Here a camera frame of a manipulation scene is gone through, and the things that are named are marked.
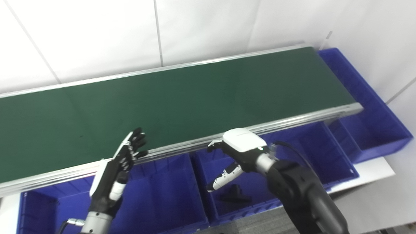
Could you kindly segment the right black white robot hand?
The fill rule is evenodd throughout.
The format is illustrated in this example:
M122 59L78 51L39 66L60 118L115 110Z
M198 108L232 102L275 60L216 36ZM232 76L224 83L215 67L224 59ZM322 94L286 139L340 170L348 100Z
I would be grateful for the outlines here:
M244 172L257 172L266 176L275 163L275 160L270 158L265 140L246 128L228 130L220 139L211 141L207 152L210 153L215 149L220 149L233 158L234 162L206 185L208 192L219 190Z

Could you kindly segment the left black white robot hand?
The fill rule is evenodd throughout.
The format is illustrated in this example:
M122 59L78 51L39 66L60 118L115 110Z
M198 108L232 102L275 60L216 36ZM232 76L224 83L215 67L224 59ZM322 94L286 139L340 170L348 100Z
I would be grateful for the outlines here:
M140 127L134 129L119 145L113 158L100 166L90 190L89 212L103 213L112 218L116 216L135 160L148 154L147 150L138 150L146 144L145 137Z

